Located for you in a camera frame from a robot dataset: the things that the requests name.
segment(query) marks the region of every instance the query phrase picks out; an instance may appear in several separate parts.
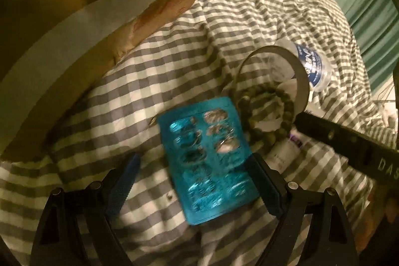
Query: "blue label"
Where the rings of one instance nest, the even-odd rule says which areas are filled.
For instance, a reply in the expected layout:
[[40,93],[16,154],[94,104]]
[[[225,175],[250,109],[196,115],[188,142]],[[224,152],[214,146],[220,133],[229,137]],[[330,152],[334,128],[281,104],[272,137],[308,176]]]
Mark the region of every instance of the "blue label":
[[322,59],[314,50],[310,50],[299,44],[295,44],[295,46],[298,50],[298,59],[302,62],[308,74],[309,81],[313,86],[316,86],[322,76]]

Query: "black handle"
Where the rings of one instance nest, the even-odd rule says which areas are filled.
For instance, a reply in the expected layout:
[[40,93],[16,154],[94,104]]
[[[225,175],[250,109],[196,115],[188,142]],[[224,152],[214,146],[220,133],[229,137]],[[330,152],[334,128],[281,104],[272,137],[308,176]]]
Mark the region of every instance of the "black handle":
[[51,192],[33,241],[30,266],[43,265],[89,265],[76,216],[68,211],[61,188]]
[[348,164],[383,184],[399,186],[399,152],[370,137],[306,112],[294,122],[298,131],[331,146]]
[[[357,266],[359,258],[342,202],[332,188],[318,193],[320,204],[312,212],[308,237],[297,266]],[[314,192],[305,191],[309,198]]]
[[282,218],[287,208],[287,191],[284,178],[270,169],[259,154],[252,154],[244,164],[268,212]]
[[90,186],[100,182],[94,182],[87,189],[86,204],[83,206],[83,214],[86,219],[94,248],[102,266],[132,266],[115,233],[105,216],[105,208],[101,199],[101,188],[90,189]]
[[290,199],[288,210],[281,218],[256,266],[287,266],[300,233],[306,211],[306,201],[300,195]]

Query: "beads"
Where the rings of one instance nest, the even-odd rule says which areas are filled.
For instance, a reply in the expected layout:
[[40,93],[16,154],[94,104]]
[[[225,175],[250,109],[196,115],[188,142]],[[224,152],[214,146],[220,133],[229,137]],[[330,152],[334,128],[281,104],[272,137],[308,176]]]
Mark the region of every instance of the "beads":
[[[255,127],[255,122],[252,119],[251,99],[256,95],[264,95],[266,99],[277,96],[281,99],[284,105],[284,113],[282,115],[283,121],[276,131],[263,132],[261,129]],[[240,117],[243,129],[249,131],[251,141],[264,141],[264,148],[267,151],[271,150],[272,146],[284,138],[288,137],[294,118],[294,103],[290,96],[282,89],[276,89],[272,83],[264,83],[256,85],[247,89],[237,104],[240,110]]]
[[276,143],[276,135],[274,132],[265,132],[265,142],[270,145],[274,145]]

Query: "screw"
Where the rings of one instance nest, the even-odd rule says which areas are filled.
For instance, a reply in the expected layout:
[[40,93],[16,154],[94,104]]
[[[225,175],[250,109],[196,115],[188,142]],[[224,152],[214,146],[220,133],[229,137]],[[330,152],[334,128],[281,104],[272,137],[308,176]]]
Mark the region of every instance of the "screw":
[[62,188],[57,187],[51,191],[51,195],[58,195],[62,192]]
[[288,187],[291,189],[298,189],[299,185],[296,182],[289,182]]
[[331,195],[331,196],[334,196],[336,193],[334,188],[331,188],[331,187],[327,188],[326,191],[327,191],[327,194]]
[[101,187],[101,182],[99,182],[98,180],[92,182],[92,183],[89,185],[89,188],[90,188],[90,189],[99,189],[100,187]]
[[331,130],[331,131],[328,133],[327,137],[328,137],[329,140],[332,140],[333,137],[334,137],[334,131]]
[[153,126],[156,124],[156,116],[154,116],[151,121],[150,121],[150,126]]
[[251,101],[251,98],[248,95],[244,95],[243,97],[241,97],[242,101]]

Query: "blue gripper pad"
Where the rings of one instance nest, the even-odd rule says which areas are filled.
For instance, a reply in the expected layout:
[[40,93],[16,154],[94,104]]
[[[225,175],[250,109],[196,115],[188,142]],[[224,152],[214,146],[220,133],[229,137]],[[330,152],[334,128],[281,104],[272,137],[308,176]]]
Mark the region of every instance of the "blue gripper pad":
[[252,153],[228,97],[167,111],[157,121],[189,224],[206,222],[259,196],[242,166]]
[[140,156],[131,153],[103,179],[102,196],[106,203],[105,215],[109,218],[119,214],[140,171],[140,163]]

